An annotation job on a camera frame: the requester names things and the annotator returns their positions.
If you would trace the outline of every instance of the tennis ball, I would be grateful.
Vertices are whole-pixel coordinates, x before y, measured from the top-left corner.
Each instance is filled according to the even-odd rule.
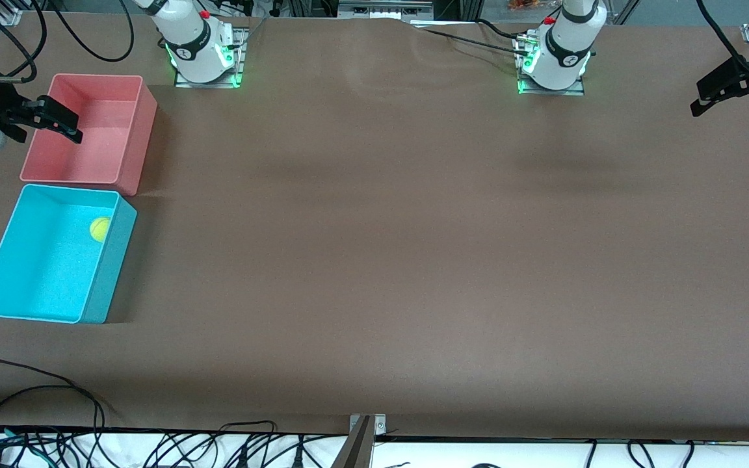
[[[92,239],[96,242],[106,240],[106,233],[109,231],[109,222],[112,221],[108,216],[101,216],[92,221],[92,226],[88,229],[92,232]]]

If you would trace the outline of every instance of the brown table surface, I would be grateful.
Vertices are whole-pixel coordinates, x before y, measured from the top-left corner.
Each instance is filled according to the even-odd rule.
[[[125,47],[122,16],[70,17]],[[709,29],[606,27],[586,96],[559,98],[399,21],[270,19],[238,90],[172,88],[149,18],[116,64],[48,23],[24,95],[140,74],[160,106],[110,323],[0,319],[0,358],[109,424],[749,439],[749,99],[690,116],[726,58]],[[36,18],[15,31],[33,49]],[[26,151],[0,151],[0,236]],[[0,397],[38,382],[0,367]],[[43,394],[0,423],[91,411]]]

